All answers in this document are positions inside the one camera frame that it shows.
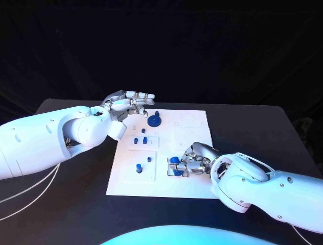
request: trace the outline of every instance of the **white panel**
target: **white panel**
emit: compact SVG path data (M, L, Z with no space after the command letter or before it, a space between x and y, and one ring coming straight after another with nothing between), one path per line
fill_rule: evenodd
M141 165L141 173L136 173L136 164ZM126 151L125 160L121 163L122 179L126 181L154 181L155 179L155 152Z
M139 115L129 115L122 121L126 131L116 144L106 195L216 199L208 191L211 181L207 174L188 174L188 177L167 175L167 158L181 157L194 141L211 146L206 112L146 109L148 116L154 115L155 111L161 118L161 124L155 128L148 126L146 119ZM133 146L133 137L138 137L138 146ZM158 138L158 147L146 149L146 146L142 146L142 137ZM155 154L154 181L138 179L142 178L135 172L136 161L141 161L138 154L145 158L141 152Z

